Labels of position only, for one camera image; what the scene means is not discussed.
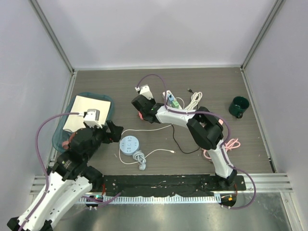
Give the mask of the round blue power socket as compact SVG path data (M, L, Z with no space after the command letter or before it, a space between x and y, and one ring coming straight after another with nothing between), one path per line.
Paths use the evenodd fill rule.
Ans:
M146 158L140 150L139 140L135 136L125 136L119 144L120 152L126 156L131 156L139 164L139 170L146 169Z

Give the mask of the pink square plug adapter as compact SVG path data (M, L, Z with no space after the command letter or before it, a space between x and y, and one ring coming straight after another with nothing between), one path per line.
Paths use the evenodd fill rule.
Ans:
M142 116L141 112L138 112L138 115L139 115L139 118L140 118L141 120L143 120L143 116Z

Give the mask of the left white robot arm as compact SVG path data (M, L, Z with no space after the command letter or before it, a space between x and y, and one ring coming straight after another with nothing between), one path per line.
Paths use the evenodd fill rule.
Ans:
M69 138L56 159L47 181L29 208L7 226L12 231L51 231L72 205L86 193L97 192L103 174L88 161L101 144L119 142L124 128L108 120L106 125L86 125Z

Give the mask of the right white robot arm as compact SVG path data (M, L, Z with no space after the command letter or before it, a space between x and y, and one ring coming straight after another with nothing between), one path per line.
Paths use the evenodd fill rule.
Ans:
M131 103L147 122L187 128L195 143L209 154L218 177L218 186L228 190L235 184L237 170L227 156L223 126L215 114L205 107L198 110L175 109L143 95L138 95Z

